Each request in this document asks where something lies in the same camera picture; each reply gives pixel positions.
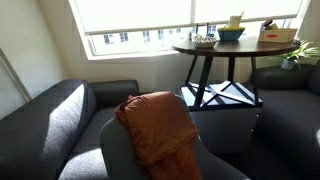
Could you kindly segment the dark grey sofa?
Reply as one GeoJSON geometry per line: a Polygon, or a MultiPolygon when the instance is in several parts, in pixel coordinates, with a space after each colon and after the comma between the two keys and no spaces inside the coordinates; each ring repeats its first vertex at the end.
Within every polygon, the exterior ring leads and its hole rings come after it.
{"type": "Polygon", "coordinates": [[[257,131],[302,180],[320,180],[320,61],[260,68],[250,82],[263,101],[257,131]]]}
{"type": "Polygon", "coordinates": [[[135,80],[62,80],[0,120],[0,180],[108,180],[99,134],[135,80]]]}

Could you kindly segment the orange cloth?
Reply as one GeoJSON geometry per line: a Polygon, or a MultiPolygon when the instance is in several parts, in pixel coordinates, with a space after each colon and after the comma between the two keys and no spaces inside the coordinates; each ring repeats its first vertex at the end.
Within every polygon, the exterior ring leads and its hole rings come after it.
{"type": "Polygon", "coordinates": [[[129,96],[114,114],[151,180],[202,180],[193,147],[198,130],[172,92],[129,96]]]}

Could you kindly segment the beige box with red label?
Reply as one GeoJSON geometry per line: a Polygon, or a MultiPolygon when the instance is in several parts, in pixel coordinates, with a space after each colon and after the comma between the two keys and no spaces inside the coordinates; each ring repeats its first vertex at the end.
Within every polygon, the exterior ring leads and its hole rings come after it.
{"type": "Polygon", "coordinates": [[[261,24],[258,40],[261,42],[287,43],[294,39],[296,32],[296,28],[279,28],[272,19],[268,19],[261,24]]]}

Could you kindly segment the dark grey sofa left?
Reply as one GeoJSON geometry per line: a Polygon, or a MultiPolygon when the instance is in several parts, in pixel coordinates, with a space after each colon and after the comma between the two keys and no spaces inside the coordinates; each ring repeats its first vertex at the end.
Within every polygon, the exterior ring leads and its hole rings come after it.
{"type": "Polygon", "coordinates": [[[0,180],[108,180],[99,134],[135,80],[62,80],[0,120],[0,180]]]}

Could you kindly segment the white cabinet under table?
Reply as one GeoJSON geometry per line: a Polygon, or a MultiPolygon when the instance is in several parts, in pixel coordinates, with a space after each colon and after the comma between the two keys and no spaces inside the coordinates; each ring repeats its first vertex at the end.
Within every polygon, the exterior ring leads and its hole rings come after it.
{"type": "Polygon", "coordinates": [[[263,101],[239,82],[225,81],[205,88],[200,107],[195,106],[197,84],[181,87],[201,141],[212,153],[243,152],[258,120],[263,101]]]}

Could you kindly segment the blue patterned white bowl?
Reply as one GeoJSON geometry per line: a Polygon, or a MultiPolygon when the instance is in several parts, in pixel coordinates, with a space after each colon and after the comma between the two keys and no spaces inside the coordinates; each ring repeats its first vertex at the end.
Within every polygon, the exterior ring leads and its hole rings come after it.
{"type": "Polygon", "coordinates": [[[216,44],[217,39],[215,37],[196,35],[193,37],[192,42],[196,48],[212,48],[216,44]]]}

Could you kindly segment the dark grey sofa right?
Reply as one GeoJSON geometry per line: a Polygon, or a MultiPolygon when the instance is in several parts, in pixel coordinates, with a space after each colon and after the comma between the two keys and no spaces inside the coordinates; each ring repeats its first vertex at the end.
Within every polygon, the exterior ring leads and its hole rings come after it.
{"type": "Polygon", "coordinates": [[[250,82],[263,101],[257,131],[302,180],[320,180],[320,61],[260,68],[250,82]]]}

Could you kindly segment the dark round wooden table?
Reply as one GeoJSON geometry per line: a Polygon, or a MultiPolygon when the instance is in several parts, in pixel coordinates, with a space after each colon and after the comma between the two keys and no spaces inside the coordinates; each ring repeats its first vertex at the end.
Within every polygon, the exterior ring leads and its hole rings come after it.
{"type": "Polygon", "coordinates": [[[255,79],[256,58],[292,52],[299,46],[298,40],[285,43],[260,42],[257,37],[240,38],[237,41],[219,41],[211,48],[196,48],[191,40],[176,42],[172,45],[174,50],[194,56],[185,83],[180,87],[181,96],[190,111],[261,108],[263,101],[259,99],[255,79]],[[198,83],[192,83],[190,78],[197,58],[200,56],[205,57],[200,80],[198,83]],[[208,84],[211,65],[217,57],[228,58],[228,78],[220,84],[208,84]],[[254,86],[252,92],[234,81],[235,60],[244,57],[251,59],[254,86]]]}

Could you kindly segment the white cup with spoon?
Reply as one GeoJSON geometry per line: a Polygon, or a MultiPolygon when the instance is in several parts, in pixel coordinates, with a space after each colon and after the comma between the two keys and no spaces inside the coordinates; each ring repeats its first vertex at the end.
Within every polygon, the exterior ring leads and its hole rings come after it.
{"type": "Polygon", "coordinates": [[[243,16],[243,13],[240,15],[233,15],[229,18],[228,23],[226,24],[226,27],[232,28],[232,27],[238,27],[241,22],[241,18],[243,16]]]}

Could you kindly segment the green potted plant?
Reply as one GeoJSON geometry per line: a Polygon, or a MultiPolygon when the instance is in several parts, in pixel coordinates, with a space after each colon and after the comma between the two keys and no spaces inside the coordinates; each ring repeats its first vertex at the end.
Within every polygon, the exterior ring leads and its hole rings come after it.
{"type": "Polygon", "coordinates": [[[296,39],[294,44],[298,45],[296,50],[281,55],[267,56],[267,59],[282,60],[281,68],[291,70],[295,65],[301,68],[300,59],[320,56],[320,50],[317,47],[311,47],[310,41],[296,39]]]}

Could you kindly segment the white roller blind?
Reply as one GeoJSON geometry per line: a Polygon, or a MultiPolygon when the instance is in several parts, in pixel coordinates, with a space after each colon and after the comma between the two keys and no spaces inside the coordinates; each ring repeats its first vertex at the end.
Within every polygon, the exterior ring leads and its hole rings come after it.
{"type": "Polygon", "coordinates": [[[309,0],[69,0],[86,34],[295,18],[309,0]]]}

